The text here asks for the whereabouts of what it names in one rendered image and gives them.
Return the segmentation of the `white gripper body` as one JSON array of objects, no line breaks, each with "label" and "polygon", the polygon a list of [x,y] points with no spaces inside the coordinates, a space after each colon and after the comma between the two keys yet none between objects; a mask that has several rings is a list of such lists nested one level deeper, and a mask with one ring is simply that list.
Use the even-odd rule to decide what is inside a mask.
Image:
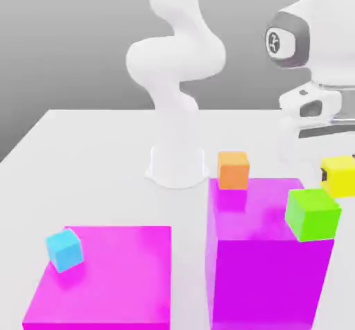
[{"label": "white gripper body", "polygon": [[284,124],[284,155],[315,157],[355,155],[355,124],[299,127]]}]

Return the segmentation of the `small yellow cube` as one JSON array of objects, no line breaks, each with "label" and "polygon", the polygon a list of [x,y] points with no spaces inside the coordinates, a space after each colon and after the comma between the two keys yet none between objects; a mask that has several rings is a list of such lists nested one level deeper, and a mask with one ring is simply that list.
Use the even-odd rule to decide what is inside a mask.
[{"label": "small yellow cube", "polygon": [[355,196],[355,155],[325,157],[322,165],[327,181],[321,186],[332,198]]}]

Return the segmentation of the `small green cube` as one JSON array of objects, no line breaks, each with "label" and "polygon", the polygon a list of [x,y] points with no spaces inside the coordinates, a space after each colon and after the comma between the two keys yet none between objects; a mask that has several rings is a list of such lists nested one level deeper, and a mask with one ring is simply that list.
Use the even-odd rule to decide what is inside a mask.
[{"label": "small green cube", "polygon": [[300,242],[335,238],[342,209],[324,189],[288,193],[285,221]]}]

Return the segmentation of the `small orange cube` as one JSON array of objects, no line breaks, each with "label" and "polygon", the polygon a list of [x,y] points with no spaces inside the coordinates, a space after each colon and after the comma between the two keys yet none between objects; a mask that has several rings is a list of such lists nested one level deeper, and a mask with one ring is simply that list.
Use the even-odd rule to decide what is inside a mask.
[{"label": "small orange cube", "polygon": [[218,186],[223,190],[248,188],[250,163],[245,152],[220,151],[218,153]]}]

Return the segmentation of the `small blue cube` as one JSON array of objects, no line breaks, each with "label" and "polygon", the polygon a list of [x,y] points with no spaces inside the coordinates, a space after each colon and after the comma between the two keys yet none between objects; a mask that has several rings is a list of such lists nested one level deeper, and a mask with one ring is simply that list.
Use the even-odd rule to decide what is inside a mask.
[{"label": "small blue cube", "polygon": [[64,272],[84,261],[81,241],[71,228],[46,238],[50,262],[57,272]]}]

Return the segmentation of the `tall large magenta box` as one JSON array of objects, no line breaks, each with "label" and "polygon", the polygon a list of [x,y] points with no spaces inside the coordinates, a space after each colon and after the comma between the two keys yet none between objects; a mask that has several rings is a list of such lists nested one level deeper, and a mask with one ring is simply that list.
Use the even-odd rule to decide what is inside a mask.
[{"label": "tall large magenta box", "polygon": [[285,221],[295,178],[209,180],[205,278],[211,330],[311,330],[332,240],[300,242]]}]

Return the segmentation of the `low large magenta box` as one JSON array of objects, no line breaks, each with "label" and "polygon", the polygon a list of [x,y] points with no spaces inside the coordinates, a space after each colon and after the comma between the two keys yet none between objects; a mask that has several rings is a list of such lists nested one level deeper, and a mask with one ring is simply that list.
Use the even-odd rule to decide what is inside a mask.
[{"label": "low large magenta box", "polygon": [[74,226],[84,261],[49,264],[24,330],[171,330],[169,226]]}]

